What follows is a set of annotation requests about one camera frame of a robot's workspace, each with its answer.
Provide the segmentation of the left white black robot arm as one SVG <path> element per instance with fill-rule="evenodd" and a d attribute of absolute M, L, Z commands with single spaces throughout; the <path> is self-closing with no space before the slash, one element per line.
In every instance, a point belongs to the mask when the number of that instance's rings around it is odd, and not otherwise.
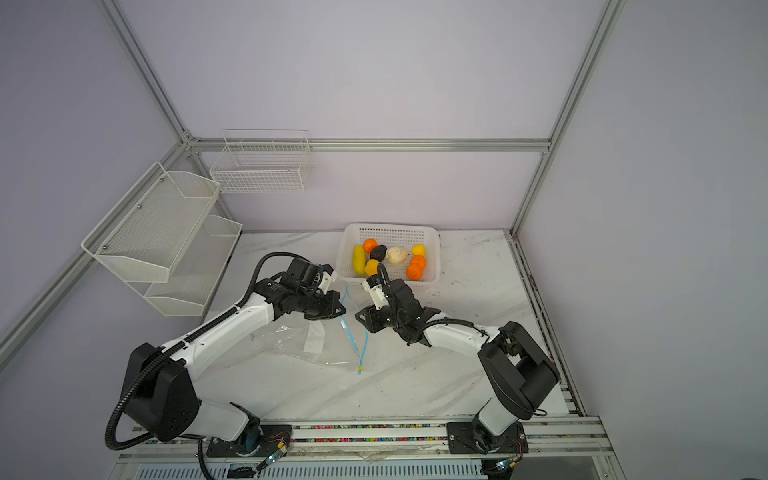
<path fill-rule="evenodd" d="M 260 275 L 264 264 L 257 263 L 241 299 L 213 320 L 161 346 L 144 343 L 131 352 L 105 427 L 108 449 L 194 438 L 223 441 L 249 456 L 264 444 L 258 416 L 233 402 L 204 399 L 195 383 L 230 348 L 284 315 L 321 321 L 345 314 L 340 293 L 331 287 L 336 273 L 330 265 L 285 256 L 291 261 L 287 269 L 270 277 Z"/>

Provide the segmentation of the clear zip top bag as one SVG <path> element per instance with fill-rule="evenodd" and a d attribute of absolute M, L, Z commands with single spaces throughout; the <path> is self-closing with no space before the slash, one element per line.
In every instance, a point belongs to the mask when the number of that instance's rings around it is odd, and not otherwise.
<path fill-rule="evenodd" d="M 369 333 L 352 325 L 352 315 L 308 321 L 302 314 L 285 315 L 250 334 L 261 351 L 330 366 L 361 376 Z"/>

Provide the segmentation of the yellow peach fruit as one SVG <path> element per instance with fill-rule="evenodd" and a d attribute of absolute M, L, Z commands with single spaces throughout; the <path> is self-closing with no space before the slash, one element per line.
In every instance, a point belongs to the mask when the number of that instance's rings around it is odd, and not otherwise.
<path fill-rule="evenodd" d="M 380 262 L 376 259 L 370 259 L 365 267 L 364 267 L 364 273 L 367 276 L 375 276 L 378 274 L 378 267 L 380 265 Z"/>

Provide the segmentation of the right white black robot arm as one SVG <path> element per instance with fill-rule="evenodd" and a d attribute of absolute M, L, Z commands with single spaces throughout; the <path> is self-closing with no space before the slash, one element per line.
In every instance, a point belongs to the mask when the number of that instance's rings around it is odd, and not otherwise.
<path fill-rule="evenodd" d="M 363 281 L 372 304 L 355 318 L 367 331 L 392 329 L 407 344 L 441 348 L 479 362 L 493 396 L 469 422 L 446 426 L 453 454 L 527 451 L 521 422 L 545 416 L 542 403 L 559 385 L 559 372 L 519 323 L 482 326 L 424 307 L 402 280 L 374 275 Z"/>

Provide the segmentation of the white garlic bulb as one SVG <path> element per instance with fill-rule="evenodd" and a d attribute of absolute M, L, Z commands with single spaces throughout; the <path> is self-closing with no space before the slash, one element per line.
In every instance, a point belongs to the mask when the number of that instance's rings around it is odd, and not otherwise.
<path fill-rule="evenodd" d="M 403 264 L 409 256 L 409 252 L 402 247 L 392 247 L 387 250 L 386 260 L 391 265 Z"/>

